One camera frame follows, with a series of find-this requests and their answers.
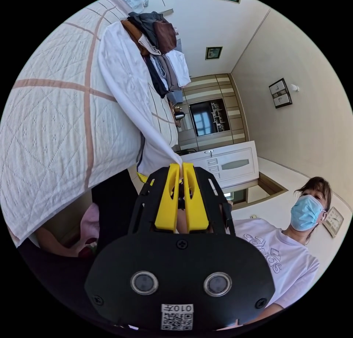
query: white door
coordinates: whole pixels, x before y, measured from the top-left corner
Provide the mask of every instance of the white door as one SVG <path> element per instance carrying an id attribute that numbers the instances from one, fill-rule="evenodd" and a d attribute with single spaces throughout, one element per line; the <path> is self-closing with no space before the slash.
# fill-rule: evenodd
<path id="1" fill-rule="evenodd" d="M 221 188 L 259 178 L 254 141 L 186 154 L 181 158 L 183 162 L 193 163 L 212 173 Z"/>

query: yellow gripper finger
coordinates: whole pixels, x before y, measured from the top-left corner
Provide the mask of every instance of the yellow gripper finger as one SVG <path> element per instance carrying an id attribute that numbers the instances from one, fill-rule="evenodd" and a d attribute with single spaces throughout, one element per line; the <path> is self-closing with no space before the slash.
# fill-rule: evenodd
<path id="1" fill-rule="evenodd" d="M 179 173 L 179 164 L 174 163 L 169 166 L 167 180 L 154 223 L 155 227 L 159 230 L 172 231 L 175 233 L 178 214 Z"/>
<path id="2" fill-rule="evenodd" d="M 208 228 L 208 218 L 193 164 L 183 163 L 183 173 L 187 230 L 188 232 L 206 230 Z"/>

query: ear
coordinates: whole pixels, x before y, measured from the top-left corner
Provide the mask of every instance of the ear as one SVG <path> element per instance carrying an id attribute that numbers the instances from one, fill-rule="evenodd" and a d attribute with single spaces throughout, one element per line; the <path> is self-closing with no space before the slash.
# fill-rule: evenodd
<path id="1" fill-rule="evenodd" d="M 327 212 L 324 211 L 321 216 L 321 219 L 319 220 L 319 224 L 322 224 L 325 221 L 326 217 L 327 217 Z"/>

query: printed logo on shirt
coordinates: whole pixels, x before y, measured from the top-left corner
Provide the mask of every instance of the printed logo on shirt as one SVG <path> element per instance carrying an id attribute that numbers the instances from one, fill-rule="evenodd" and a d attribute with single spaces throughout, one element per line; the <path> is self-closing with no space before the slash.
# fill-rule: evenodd
<path id="1" fill-rule="evenodd" d="M 245 240 L 250 244 L 254 245 L 266 258 L 267 263 L 272 268 L 274 273 L 279 273 L 282 269 L 282 265 L 280 264 L 281 256 L 279 251 L 271 248 L 269 252 L 265 250 L 266 241 L 262 238 L 256 236 L 252 237 L 250 234 L 244 234 Z"/>

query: bed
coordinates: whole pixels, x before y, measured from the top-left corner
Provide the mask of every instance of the bed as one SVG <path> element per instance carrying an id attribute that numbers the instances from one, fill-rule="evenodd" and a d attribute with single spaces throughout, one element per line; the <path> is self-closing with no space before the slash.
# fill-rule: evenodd
<path id="1" fill-rule="evenodd" d="M 99 0 L 54 30 L 19 74 L 0 123 L 0 204 L 16 246 L 110 176 L 136 164 L 140 130 L 106 85 L 97 60 L 124 0 Z M 149 77 L 153 127 L 178 143 L 167 99 Z"/>

